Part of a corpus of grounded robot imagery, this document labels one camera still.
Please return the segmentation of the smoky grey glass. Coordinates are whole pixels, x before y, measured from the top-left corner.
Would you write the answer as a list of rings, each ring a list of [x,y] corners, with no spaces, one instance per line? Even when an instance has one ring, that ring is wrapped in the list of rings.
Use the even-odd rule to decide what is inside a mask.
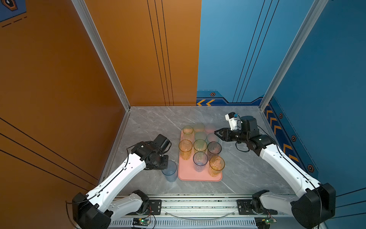
[[[208,159],[210,160],[214,156],[219,156],[222,151],[222,146],[218,142],[210,142],[207,146]]]

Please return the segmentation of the teal textured glass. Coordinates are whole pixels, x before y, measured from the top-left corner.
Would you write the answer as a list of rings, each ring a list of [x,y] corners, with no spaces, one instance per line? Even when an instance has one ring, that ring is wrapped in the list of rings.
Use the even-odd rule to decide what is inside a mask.
[[[218,136],[216,136],[214,133],[209,133],[207,135],[207,139],[206,139],[207,143],[211,143],[211,142],[220,142],[220,138]]]
[[[207,134],[205,132],[196,132],[194,135],[195,140],[207,140]]]

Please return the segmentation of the tall blue glass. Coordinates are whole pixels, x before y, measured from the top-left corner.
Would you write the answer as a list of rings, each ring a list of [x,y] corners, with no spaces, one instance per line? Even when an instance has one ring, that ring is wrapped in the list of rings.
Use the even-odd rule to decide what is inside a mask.
[[[162,173],[168,182],[175,182],[177,179],[177,171],[177,164],[174,161],[169,160],[167,168],[163,169]]]

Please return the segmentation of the tall green glass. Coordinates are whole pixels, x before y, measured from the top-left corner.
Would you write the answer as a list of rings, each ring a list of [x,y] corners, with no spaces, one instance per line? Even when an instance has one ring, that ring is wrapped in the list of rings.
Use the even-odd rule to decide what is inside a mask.
[[[206,153],[207,151],[207,142],[203,139],[195,140],[193,143],[194,152],[203,152]]]

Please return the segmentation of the tall yellow glass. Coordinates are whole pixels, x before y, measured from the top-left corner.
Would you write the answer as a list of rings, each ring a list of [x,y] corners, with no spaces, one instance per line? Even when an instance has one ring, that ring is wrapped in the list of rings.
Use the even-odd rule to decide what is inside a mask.
[[[188,160],[191,157],[193,144],[190,140],[184,139],[179,143],[180,157],[183,160]]]

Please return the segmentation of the blue short glass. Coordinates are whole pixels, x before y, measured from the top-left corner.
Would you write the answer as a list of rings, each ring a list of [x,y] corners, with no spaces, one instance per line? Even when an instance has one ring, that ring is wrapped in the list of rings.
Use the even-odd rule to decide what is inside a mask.
[[[194,169],[196,172],[202,172],[208,162],[208,156],[205,152],[196,152],[193,156]]]

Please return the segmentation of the pale pink clear glass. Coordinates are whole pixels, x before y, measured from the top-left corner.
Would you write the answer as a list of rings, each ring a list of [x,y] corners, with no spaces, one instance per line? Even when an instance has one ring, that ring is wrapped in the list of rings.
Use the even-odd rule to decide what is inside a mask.
[[[211,134],[211,133],[214,133],[216,130],[216,126],[214,124],[206,124],[205,125],[205,133],[208,135],[208,134]]]

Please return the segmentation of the yellow-green short glass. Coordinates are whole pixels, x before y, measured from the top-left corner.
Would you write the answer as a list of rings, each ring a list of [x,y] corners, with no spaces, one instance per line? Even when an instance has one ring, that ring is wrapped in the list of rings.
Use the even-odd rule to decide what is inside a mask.
[[[193,132],[204,132],[205,131],[205,125],[203,123],[197,123],[193,125]]]

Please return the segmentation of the amber orange glass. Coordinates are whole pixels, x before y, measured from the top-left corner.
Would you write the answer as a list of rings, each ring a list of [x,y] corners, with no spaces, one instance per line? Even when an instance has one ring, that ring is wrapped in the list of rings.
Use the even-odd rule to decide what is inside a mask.
[[[209,175],[212,177],[221,175],[225,165],[224,159],[220,156],[212,157],[209,161]]]

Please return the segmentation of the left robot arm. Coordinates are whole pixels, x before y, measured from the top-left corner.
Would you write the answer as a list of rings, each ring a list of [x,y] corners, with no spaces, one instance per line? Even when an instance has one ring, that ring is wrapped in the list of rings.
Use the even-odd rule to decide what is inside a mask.
[[[67,216],[76,229],[106,229],[112,221],[130,213],[146,213],[149,197],[140,190],[116,200],[123,188],[143,170],[164,170],[168,167],[172,143],[159,134],[153,141],[141,141],[127,148],[126,160],[102,183],[87,194],[78,193]]]

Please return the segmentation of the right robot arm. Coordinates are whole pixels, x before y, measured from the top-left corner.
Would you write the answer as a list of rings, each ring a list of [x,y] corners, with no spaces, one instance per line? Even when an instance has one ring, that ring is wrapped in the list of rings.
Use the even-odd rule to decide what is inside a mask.
[[[293,162],[269,135],[259,131],[253,116],[242,116],[231,112],[226,114],[229,127],[214,133],[222,141],[245,143],[250,151],[269,163],[289,184],[296,197],[272,193],[266,189],[252,195],[252,211],[266,214],[276,210],[290,215],[306,229],[320,226],[335,216],[336,190],[329,184],[320,183]]]

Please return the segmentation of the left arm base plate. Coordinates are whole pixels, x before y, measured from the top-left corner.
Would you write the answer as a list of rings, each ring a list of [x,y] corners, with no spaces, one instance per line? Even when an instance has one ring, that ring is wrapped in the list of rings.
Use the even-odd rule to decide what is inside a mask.
[[[150,210],[155,216],[161,215],[162,210],[162,200],[161,199],[150,199],[148,204],[143,204],[143,206],[137,212],[131,212],[127,215],[149,215]]]

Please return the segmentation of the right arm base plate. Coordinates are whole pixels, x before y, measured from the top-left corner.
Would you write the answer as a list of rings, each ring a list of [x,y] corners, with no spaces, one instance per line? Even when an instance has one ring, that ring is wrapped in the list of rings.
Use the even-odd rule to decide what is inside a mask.
[[[238,199],[236,203],[239,215],[266,215],[268,213],[270,213],[271,215],[278,215],[278,211],[276,210],[254,210],[254,207],[252,206],[252,201],[249,199]]]

